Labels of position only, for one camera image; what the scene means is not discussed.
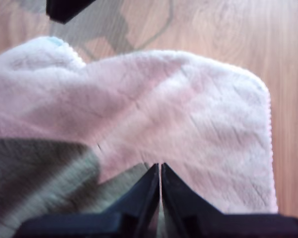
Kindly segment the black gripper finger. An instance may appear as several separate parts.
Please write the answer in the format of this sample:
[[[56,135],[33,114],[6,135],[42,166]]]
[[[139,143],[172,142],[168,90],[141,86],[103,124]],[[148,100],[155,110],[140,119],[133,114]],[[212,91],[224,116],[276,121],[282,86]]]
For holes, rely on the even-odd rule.
[[[215,238],[223,213],[192,190],[167,164],[161,165],[162,201],[169,238]]]
[[[154,164],[131,189],[105,210],[115,214],[107,238],[145,238],[159,206],[159,164]]]
[[[46,15],[49,19],[66,24],[95,0],[46,0]]]

